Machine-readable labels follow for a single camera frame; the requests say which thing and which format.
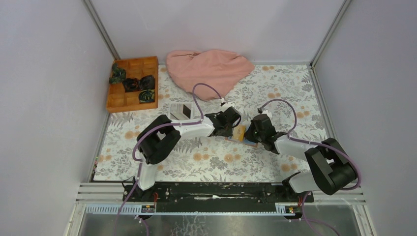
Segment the gold credit card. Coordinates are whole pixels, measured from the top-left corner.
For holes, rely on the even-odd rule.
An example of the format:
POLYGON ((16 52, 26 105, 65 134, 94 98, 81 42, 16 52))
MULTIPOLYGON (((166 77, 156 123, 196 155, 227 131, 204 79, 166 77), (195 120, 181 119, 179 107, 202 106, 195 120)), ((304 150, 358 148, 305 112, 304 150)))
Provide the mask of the gold credit card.
POLYGON ((243 142, 245 132, 246 132, 246 126, 238 125, 233 129, 231 139, 237 142, 243 142))

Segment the white translucent card box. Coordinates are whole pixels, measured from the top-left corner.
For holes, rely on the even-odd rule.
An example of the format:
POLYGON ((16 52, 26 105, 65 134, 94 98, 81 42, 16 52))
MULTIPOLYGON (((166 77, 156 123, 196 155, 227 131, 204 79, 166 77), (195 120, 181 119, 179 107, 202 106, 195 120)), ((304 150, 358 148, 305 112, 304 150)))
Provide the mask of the white translucent card box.
POLYGON ((193 102, 174 102, 169 105, 168 118, 171 120, 189 120, 194 118, 193 102))

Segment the brown leather card holder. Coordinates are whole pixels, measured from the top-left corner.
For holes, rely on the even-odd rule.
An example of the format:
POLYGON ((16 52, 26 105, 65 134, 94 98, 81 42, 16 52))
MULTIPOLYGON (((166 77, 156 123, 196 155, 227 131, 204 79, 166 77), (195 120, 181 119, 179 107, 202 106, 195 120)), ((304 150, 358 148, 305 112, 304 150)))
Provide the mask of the brown leather card holder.
POLYGON ((244 145, 247 145, 247 146, 250 146, 250 147, 255 147, 255 148, 258 146, 258 143, 251 142, 251 141, 247 140, 246 138, 244 138, 243 142, 237 142, 237 141, 232 140, 231 137, 232 137, 232 135, 229 136, 229 137, 226 137, 225 140, 235 142, 235 143, 244 144, 244 145))

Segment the black VIP credit card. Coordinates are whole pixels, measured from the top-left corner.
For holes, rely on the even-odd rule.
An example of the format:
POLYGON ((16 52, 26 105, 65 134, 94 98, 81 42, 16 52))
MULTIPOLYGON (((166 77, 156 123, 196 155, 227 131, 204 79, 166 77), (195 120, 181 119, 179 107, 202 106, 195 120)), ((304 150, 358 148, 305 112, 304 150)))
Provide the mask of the black VIP credit card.
POLYGON ((192 105, 182 104, 181 113, 186 119, 191 119, 192 117, 192 105))

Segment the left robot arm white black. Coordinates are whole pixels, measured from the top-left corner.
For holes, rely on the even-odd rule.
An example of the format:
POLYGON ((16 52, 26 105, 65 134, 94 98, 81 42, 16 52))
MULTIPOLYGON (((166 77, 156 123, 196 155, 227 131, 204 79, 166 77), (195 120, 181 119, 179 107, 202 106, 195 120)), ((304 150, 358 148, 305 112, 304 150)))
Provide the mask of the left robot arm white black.
POLYGON ((179 141, 200 137, 229 137, 240 121, 241 115, 234 107, 203 115, 196 121, 171 120, 166 115, 158 116, 138 135, 132 151, 132 158, 139 162, 134 196, 140 202, 151 199, 157 165, 170 155, 179 141))

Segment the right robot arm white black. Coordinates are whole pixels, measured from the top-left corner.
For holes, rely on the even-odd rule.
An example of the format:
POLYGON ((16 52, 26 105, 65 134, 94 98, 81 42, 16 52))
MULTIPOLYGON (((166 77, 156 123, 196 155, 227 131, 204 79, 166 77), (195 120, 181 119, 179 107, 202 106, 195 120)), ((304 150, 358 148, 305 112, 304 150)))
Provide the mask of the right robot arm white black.
POLYGON ((257 115, 244 135, 253 143, 260 143, 267 151, 288 155, 305 160, 309 171, 298 172, 284 179, 282 196, 293 203, 307 191, 320 190, 333 195, 339 190, 346 190, 347 185, 359 179, 347 154, 334 138, 320 143, 293 138, 285 132, 277 132, 269 116, 257 115))

